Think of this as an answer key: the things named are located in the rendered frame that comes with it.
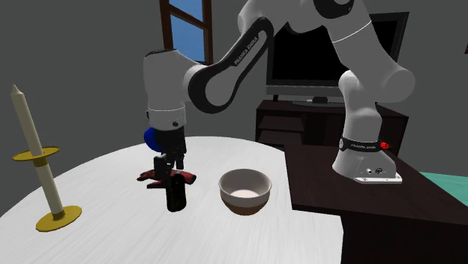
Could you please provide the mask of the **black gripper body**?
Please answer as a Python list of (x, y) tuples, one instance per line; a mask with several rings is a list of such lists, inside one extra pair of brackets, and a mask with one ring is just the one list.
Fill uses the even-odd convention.
[(178, 151), (186, 154), (185, 128), (176, 130), (154, 130), (155, 149), (160, 153), (171, 153)]

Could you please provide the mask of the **dark red flat object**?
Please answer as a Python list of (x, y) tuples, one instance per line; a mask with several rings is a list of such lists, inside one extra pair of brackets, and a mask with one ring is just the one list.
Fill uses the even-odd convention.
[[(182, 171), (182, 170), (177, 170), (177, 169), (173, 169), (169, 175), (170, 176), (175, 176), (176, 174), (182, 175), (184, 177), (184, 181), (185, 181), (185, 183), (187, 185), (192, 185), (197, 179), (196, 175), (194, 175), (192, 173), (189, 173), (189, 172)], [(163, 180), (157, 180), (155, 178), (155, 171), (153, 169), (141, 173), (140, 176), (136, 180), (139, 181), (139, 182), (143, 182), (143, 181), (145, 181), (147, 179), (153, 180), (152, 183), (147, 185), (148, 189), (165, 188), (166, 187)]]

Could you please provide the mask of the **blue round object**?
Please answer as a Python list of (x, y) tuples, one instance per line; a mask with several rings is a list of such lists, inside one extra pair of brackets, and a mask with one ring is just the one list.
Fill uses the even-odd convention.
[(161, 153), (162, 147), (156, 142), (155, 129), (149, 127), (143, 134), (145, 144), (153, 151)]

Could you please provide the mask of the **black oblong object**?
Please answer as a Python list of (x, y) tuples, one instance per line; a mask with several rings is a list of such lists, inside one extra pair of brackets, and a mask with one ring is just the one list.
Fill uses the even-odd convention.
[(175, 174), (166, 180), (166, 207), (170, 212), (179, 212), (187, 205), (185, 178)]

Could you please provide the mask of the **white bowl with brown base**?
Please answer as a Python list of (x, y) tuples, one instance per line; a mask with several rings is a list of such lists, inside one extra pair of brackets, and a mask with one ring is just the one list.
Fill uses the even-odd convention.
[(218, 186), (224, 205), (237, 215), (248, 216), (269, 201), (272, 182), (255, 169), (234, 169), (220, 177)]

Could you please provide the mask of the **brown framed window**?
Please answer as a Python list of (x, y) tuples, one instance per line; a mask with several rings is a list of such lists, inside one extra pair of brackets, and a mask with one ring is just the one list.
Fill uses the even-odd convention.
[(204, 65), (212, 64), (212, 0), (159, 2), (163, 47)]

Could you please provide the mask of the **dark television cabinet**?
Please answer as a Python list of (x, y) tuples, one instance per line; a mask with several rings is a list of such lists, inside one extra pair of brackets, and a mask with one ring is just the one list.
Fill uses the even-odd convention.
[[(382, 117), (378, 140), (389, 144), (398, 155), (409, 117), (379, 104)], [(337, 146), (344, 129), (342, 103), (305, 106), (302, 102), (264, 100), (256, 109), (255, 141), (282, 148), (289, 143), (314, 146)]]

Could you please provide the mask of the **white candle in yellow holder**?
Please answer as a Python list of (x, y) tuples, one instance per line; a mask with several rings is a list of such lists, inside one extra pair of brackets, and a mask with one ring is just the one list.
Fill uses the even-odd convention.
[(16, 111), (22, 132), (29, 150), (15, 154), (12, 159), (18, 162), (31, 161), (49, 206), (49, 213), (36, 223), (36, 230), (42, 233), (59, 230), (74, 222), (81, 214), (78, 205), (63, 206), (47, 158), (59, 152), (57, 146), (43, 147), (30, 113), (26, 96), (13, 84), (10, 97)]

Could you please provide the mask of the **black flat screen television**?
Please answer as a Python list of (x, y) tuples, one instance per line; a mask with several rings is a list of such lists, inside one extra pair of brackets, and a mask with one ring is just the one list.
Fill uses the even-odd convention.
[(316, 98), (319, 105), (342, 104), (338, 80), (347, 70), (325, 27), (295, 33), (286, 24), (268, 48), (266, 94), (273, 101), (285, 99), (312, 104)]

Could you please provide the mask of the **dark robot stand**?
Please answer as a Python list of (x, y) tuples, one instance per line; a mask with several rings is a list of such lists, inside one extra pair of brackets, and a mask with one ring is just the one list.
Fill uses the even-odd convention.
[(340, 216), (341, 264), (468, 264), (468, 207), (398, 157), (400, 184), (332, 169), (338, 148), (287, 145), (292, 208)]

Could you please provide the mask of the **teal rug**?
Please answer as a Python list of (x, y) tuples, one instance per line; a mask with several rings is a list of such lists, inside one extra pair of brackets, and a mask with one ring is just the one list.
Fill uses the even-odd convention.
[(468, 207), (468, 177), (430, 172), (421, 174)]

